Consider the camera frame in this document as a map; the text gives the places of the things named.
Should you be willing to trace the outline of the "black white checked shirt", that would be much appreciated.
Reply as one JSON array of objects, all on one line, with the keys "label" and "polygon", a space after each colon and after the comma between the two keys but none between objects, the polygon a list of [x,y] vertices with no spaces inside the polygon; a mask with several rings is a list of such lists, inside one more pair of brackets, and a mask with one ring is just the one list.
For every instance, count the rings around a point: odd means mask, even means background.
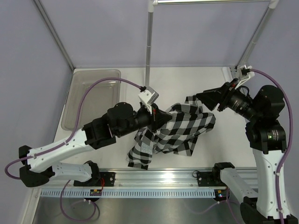
[{"label": "black white checked shirt", "polygon": [[172,119],[155,133],[148,127],[137,131],[135,145],[127,154],[128,167],[147,170],[153,154],[173,153],[192,156],[198,137],[214,128],[216,117],[204,112],[195,95],[187,96],[184,103],[175,103],[166,110]]}]

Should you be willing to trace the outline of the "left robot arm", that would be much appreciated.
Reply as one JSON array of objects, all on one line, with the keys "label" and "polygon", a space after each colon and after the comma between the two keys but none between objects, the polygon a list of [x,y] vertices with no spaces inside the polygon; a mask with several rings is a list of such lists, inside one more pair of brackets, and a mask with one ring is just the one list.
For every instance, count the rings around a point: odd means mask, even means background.
[{"label": "left robot arm", "polygon": [[116,139],[141,128],[156,131],[172,119],[156,104],[148,110],[141,105],[138,111],[125,102],[108,109],[102,117],[77,130],[69,138],[39,148],[22,146],[19,158],[23,166],[19,169],[21,181],[34,188],[50,181],[73,181],[77,187],[100,184],[101,174],[96,163],[68,164],[62,161],[77,154],[90,152],[116,143]]}]

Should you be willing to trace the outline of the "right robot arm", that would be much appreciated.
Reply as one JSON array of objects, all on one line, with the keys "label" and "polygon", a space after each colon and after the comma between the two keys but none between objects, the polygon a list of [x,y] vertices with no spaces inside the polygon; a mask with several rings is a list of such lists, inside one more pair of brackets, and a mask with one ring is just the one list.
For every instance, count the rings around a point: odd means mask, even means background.
[{"label": "right robot arm", "polygon": [[230,163],[216,163],[213,183],[225,184],[240,204],[246,224],[297,224],[285,197],[283,168],[280,161],[287,152],[286,134],[278,117],[285,106],[283,92],[264,85],[254,98],[243,94],[236,80],[196,94],[209,110],[226,108],[248,120],[245,133],[256,162],[258,191],[254,191]]}]

